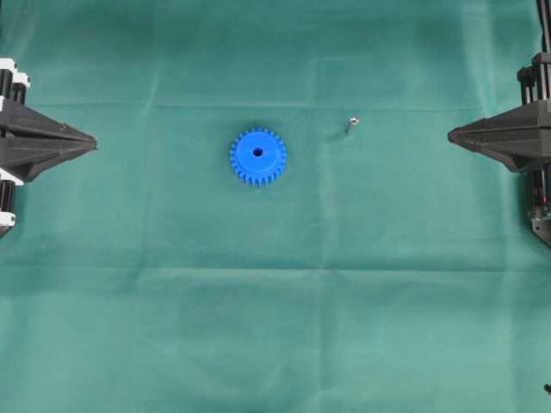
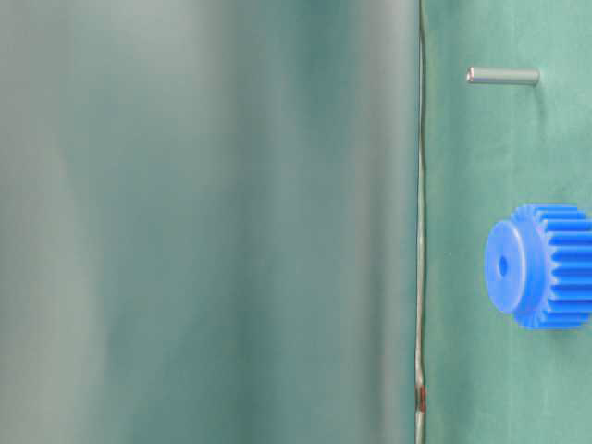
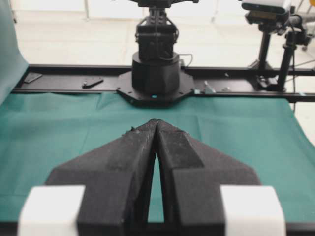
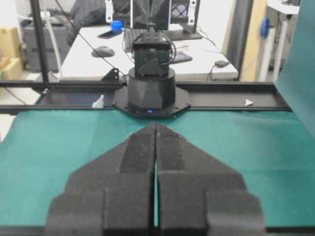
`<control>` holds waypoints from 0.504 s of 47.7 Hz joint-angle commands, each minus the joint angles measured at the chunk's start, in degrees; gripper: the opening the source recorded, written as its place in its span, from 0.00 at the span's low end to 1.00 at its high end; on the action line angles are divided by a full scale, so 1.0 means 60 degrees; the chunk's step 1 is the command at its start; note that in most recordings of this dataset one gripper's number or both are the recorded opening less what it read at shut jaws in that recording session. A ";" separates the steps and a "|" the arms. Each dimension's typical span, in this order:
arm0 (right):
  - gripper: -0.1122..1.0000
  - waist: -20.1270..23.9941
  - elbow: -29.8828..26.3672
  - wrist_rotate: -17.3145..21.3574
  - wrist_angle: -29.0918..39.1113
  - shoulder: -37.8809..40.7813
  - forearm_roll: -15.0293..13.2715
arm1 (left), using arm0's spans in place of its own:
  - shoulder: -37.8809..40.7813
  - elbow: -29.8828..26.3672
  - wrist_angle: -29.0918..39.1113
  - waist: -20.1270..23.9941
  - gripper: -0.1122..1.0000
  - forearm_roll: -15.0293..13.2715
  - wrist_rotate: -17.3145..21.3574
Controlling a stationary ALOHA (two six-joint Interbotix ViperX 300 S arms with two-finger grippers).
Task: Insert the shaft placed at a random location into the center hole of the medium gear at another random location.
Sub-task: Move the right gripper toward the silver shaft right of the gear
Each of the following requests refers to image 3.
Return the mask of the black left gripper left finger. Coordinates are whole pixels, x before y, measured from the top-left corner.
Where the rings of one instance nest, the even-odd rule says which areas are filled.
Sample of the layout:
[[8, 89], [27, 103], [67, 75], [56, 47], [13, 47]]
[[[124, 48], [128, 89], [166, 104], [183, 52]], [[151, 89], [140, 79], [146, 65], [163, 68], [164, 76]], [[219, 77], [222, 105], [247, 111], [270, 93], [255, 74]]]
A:
[[157, 123], [152, 119], [51, 171], [46, 185], [85, 186], [79, 235], [124, 236], [130, 226], [147, 224]]

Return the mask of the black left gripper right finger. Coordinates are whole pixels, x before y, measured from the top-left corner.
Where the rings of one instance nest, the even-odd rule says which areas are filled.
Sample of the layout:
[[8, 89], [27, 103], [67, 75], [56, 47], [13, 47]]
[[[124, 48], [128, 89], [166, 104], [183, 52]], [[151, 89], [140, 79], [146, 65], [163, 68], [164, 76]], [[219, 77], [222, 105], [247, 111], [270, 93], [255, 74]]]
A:
[[255, 170], [158, 120], [164, 219], [179, 236], [223, 236], [220, 185], [260, 185]]

